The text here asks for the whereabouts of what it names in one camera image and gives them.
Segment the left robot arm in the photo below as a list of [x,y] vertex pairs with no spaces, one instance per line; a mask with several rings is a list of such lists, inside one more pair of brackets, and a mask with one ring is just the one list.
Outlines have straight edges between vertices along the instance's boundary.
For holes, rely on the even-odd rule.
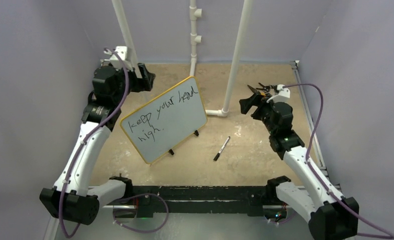
[[112,64],[94,70],[93,89],[83,110],[78,139],[66,164],[51,188],[43,188],[39,199],[50,215],[82,225],[90,225],[99,209],[117,200],[129,204],[134,197],[131,179],[121,176],[90,190],[90,178],[100,151],[120,116],[124,92],[151,91],[155,74],[138,63],[142,77],[116,69]]

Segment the black metal whiteboard stand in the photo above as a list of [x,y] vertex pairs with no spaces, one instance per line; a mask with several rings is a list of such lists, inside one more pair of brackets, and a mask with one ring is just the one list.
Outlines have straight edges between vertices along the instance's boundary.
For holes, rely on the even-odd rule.
[[[186,137],[184,140],[182,140],[180,143],[178,143],[177,145],[174,146],[174,149],[181,147],[182,145],[184,145],[186,142],[188,142],[191,138],[197,138],[199,137],[200,133],[199,130],[195,130],[191,135],[189,135],[188,137]],[[169,149],[168,150],[168,154],[171,156],[175,155],[174,149]]]

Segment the black whiteboard marker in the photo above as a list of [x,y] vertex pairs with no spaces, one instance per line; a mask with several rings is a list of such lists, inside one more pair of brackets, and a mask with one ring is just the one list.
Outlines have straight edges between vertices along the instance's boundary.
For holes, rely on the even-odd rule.
[[222,152],[224,151],[225,147],[227,146],[228,142],[230,141],[231,136],[228,136],[228,138],[225,140],[225,142],[223,143],[223,145],[221,146],[220,150],[218,151],[218,153],[215,155],[215,157],[213,158],[213,161],[217,161],[220,157],[220,155],[222,154]]

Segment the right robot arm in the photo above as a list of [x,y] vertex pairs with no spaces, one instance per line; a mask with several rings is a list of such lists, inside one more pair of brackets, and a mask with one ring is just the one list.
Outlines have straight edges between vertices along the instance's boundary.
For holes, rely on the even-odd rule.
[[358,202],[353,197],[345,197],[311,157],[306,156],[308,149],[292,128],[293,108],[285,102],[268,100],[259,93],[241,99],[239,104],[244,115],[256,107],[251,117],[263,122],[272,150],[300,178],[305,188],[301,191],[289,180],[278,183],[271,179],[271,186],[265,191],[267,200],[273,204],[282,201],[292,207],[307,222],[315,240],[344,240],[355,236],[358,219],[352,212],[359,212]]

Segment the yellow framed whiteboard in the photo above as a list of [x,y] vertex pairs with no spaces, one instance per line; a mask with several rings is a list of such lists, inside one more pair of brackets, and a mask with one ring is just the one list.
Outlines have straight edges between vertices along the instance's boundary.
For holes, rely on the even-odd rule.
[[190,76],[121,120],[121,129],[146,164],[171,152],[207,124],[200,94],[195,77]]

